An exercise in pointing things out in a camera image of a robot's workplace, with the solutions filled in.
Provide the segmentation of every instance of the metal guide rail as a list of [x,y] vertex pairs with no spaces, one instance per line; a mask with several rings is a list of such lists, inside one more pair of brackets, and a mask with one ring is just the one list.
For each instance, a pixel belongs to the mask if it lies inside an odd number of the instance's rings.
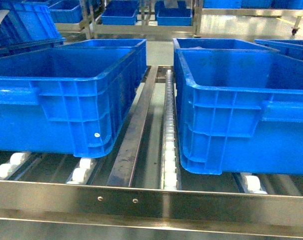
[[[0,151],[0,219],[303,238],[303,176],[180,167],[174,76],[171,66],[149,68],[106,157]],[[163,122],[152,123],[162,126],[161,155],[151,164],[158,189],[137,188],[151,163],[142,152],[154,98],[163,99]]]

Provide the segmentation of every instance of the plastic crate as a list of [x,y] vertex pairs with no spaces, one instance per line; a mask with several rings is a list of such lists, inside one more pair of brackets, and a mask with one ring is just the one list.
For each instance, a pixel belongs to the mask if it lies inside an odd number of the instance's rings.
[[273,0],[242,0],[242,8],[268,9],[272,6]]
[[[186,9],[187,5],[185,1],[177,1],[177,5],[179,9]],[[156,1],[155,2],[155,20],[157,21],[157,15],[160,11],[160,9],[165,8],[165,2],[164,1]]]
[[243,0],[204,0],[204,9],[240,9]]
[[138,10],[136,8],[106,8],[101,15],[104,25],[135,25],[137,23]]
[[65,45],[64,48],[72,47],[92,47],[92,48],[119,48],[129,47],[135,49],[136,55],[136,70],[137,79],[135,87],[138,87],[145,76],[147,71],[146,60],[146,39],[95,39],[76,42],[73,44]]
[[303,175],[303,61],[251,50],[177,54],[187,171]]
[[108,3],[107,9],[138,9],[139,2],[132,0],[112,0]]
[[7,47],[0,48],[0,58],[41,50],[44,48],[58,47],[64,44],[64,40],[65,38],[61,37],[57,39],[48,39],[42,41],[32,41],[32,42],[26,42],[21,44],[9,45]]
[[58,3],[60,0],[26,0],[26,3],[51,6]]
[[255,40],[256,43],[278,49],[281,54],[303,60],[303,40]]
[[127,48],[62,48],[0,58],[0,150],[99,158],[135,97]]
[[275,9],[303,9],[303,0],[275,0]]
[[[243,51],[255,51],[255,52],[269,52],[269,51],[277,51],[276,49],[265,47],[256,43],[238,40],[238,39],[216,39],[216,38],[174,38],[174,70],[175,72],[179,71],[177,69],[177,63],[179,61],[177,50],[182,49],[186,50],[228,50],[235,52],[243,52]],[[182,82],[176,81],[177,88],[177,97],[176,97],[176,107],[177,112],[180,112],[181,102],[182,102]]]
[[191,26],[192,19],[191,9],[161,8],[157,14],[159,26]]
[[46,6],[0,1],[2,9],[9,13],[0,24],[0,48],[62,37]]
[[83,19],[82,8],[76,0],[62,0],[49,7],[54,23],[77,24]]

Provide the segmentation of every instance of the white roller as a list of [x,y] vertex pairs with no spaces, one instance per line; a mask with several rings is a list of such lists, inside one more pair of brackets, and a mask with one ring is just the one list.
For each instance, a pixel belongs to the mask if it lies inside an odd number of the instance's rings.
[[13,165],[20,165],[31,155],[30,152],[15,152],[11,155],[9,162]]
[[82,157],[79,161],[79,167],[81,169],[91,169],[94,164],[94,159],[89,157]]
[[77,167],[72,172],[72,181],[83,183],[87,177],[88,169]]
[[257,191],[253,191],[253,194],[268,194],[266,191],[262,191],[262,190],[257,190]]
[[251,176],[252,173],[250,172],[241,172],[240,175],[243,177],[243,176]]
[[176,187],[177,185],[177,174],[173,172],[165,172],[165,187]]
[[164,186],[164,190],[169,190],[169,191],[176,191],[177,187],[176,186]]
[[261,181],[257,176],[243,176],[242,179],[249,192],[258,191],[261,189]]
[[10,163],[0,165],[0,177],[3,179],[7,178],[15,170],[15,167],[15,165]]
[[81,183],[78,182],[78,181],[68,181],[68,182],[66,182],[66,184],[79,185],[79,184],[81,184]]
[[175,173],[176,172],[176,162],[175,161],[165,161],[165,173]]

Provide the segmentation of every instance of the floor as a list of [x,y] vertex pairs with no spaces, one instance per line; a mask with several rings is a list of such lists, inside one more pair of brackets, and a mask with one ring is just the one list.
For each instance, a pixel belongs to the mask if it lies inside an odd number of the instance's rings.
[[[303,19],[300,24],[301,29],[295,37],[291,34],[291,27],[294,23],[294,17],[282,17],[278,19],[270,17],[207,15],[202,18],[200,34],[204,38],[237,38],[247,41],[253,41],[254,39],[303,39]],[[173,65],[172,41],[149,40],[147,42],[147,64]],[[155,105],[159,103],[156,96],[153,97],[152,101],[155,102]],[[154,116],[154,118],[157,118],[157,121],[161,119],[161,113],[157,112],[161,107],[158,106],[154,110],[157,113]],[[147,154],[152,155],[153,152],[153,149],[149,149]],[[146,183],[143,182],[147,182],[148,180],[142,179],[141,181],[142,186],[146,186]],[[271,240],[275,238],[0,220],[0,240],[8,239]]]

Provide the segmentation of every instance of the caster wheel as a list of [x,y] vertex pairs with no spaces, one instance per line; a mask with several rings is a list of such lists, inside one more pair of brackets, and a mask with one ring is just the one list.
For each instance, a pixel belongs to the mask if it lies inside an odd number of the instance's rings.
[[293,36],[295,36],[295,34],[298,32],[298,29],[293,29],[292,31],[291,31],[291,34],[293,35]]

